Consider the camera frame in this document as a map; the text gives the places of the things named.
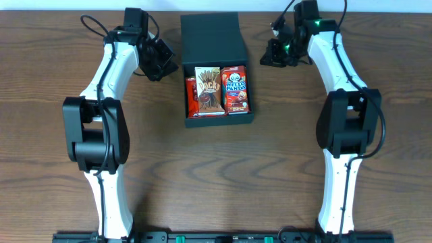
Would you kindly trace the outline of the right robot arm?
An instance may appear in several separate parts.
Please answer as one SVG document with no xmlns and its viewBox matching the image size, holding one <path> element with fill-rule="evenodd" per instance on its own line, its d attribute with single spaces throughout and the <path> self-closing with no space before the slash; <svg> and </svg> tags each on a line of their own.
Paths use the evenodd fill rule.
<svg viewBox="0 0 432 243">
<path fill-rule="evenodd" d="M 352 207 L 360 164 L 379 152 L 385 141 L 381 93 L 356 73 L 344 49 L 341 21 L 319 15 L 316 1 L 291 1 L 294 27 L 281 13 L 271 23 L 262 65 L 284 68 L 316 65 L 327 98 L 316 125 L 325 158 L 323 203 L 311 242 L 356 242 Z"/>
</svg>

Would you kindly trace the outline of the red Hacks candy bag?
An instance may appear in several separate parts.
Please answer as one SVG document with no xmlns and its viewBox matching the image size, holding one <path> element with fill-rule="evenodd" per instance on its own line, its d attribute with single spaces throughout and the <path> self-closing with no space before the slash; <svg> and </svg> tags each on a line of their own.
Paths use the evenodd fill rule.
<svg viewBox="0 0 432 243">
<path fill-rule="evenodd" d="M 196 78 L 194 76 L 185 79 L 188 97 L 188 118 L 217 117 L 225 115 L 221 101 L 217 98 L 217 92 L 198 93 Z"/>
</svg>

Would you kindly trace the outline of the brown Pocky box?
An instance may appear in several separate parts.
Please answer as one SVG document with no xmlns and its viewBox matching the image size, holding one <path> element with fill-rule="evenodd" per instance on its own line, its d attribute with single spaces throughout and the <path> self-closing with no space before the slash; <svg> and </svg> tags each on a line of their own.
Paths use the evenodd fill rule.
<svg viewBox="0 0 432 243">
<path fill-rule="evenodd" d="M 198 115 L 224 115 L 219 67 L 195 67 Z"/>
</svg>

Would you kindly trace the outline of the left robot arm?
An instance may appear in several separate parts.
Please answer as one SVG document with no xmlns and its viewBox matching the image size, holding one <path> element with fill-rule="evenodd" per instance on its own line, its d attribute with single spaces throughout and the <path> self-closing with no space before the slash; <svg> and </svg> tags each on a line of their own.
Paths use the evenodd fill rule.
<svg viewBox="0 0 432 243">
<path fill-rule="evenodd" d="M 58 242 L 138 242 L 124 189 L 124 165 L 130 135 L 122 99 L 130 78 L 140 75 L 160 81 L 175 72 L 174 53 L 159 33 L 149 32 L 154 18 L 140 8 L 127 7 L 124 22 L 103 28 L 103 58 L 90 84 L 78 97 L 63 102 L 67 153 L 88 180 L 99 217 L 97 232 L 55 234 Z"/>
</svg>

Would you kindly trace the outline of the black gift box with lid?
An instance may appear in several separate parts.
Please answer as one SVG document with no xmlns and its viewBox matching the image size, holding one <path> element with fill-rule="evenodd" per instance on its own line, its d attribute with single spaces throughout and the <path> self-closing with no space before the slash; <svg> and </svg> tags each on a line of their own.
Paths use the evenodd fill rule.
<svg viewBox="0 0 432 243">
<path fill-rule="evenodd" d="M 182 71 L 185 78 L 195 67 L 246 67 L 246 91 L 250 113 L 185 118 L 187 128 L 250 124 L 254 119 L 252 70 L 248 49 L 236 12 L 181 15 Z"/>
</svg>

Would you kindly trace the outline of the red Hello Panda box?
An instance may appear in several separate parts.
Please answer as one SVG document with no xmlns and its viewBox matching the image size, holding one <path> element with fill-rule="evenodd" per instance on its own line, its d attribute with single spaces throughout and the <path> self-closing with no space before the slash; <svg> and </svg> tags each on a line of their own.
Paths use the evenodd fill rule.
<svg viewBox="0 0 432 243">
<path fill-rule="evenodd" d="M 228 115 L 245 114 L 250 111 L 247 95 L 246 67 L 225 67 L 221 71 L 223 106 Z"/>
</svg>

